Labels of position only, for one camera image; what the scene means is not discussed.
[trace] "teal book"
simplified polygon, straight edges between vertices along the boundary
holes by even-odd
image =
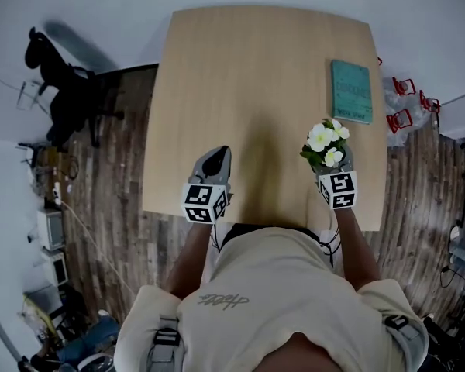
[[[342,60],[331,62],[332,117],[370,124],[372,96],[369,70]]]

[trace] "white flower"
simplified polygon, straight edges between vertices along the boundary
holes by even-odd
[[[327,167],[335,167],[343,158],[343,154],[335,147],[331,147],[325,154],[324,164]]]
[[[343,127],[338,120],[332,119],[332,125],[334,126],[334,132],[337,134],[333,140],[338,140],[341,136],[344,140],[350,137],[350,131],[346,127]]]
[[[331,143],[333,134],[334,131],[330,128],[324,127],[323,124],[317,124],[308,133],[307,144],[313,151],[322,152]]]

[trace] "wrist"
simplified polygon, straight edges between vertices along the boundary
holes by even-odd
[[[191,227],[190,231],[196,233],[210,233],[212,231],[212,225],[208,225],[206,223],[193,223],[193,226]]]
[[[348,219],[354,217],[353,210],[351,208],[339,208],[335,209],[336,219]]]

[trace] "wooden table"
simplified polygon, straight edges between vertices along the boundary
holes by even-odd
[[[366,23],[322,12],[226,6],[175,12],[146,138],[143,209],[182,215],[183,183],[204,153],[228,145],[234,196],[227,222],[335,228],[306,160],[311,127],[330,117],[329,64],[368,67],[374,122],[345,122],[358,175],[362,230],[379,230],[386,118]]]

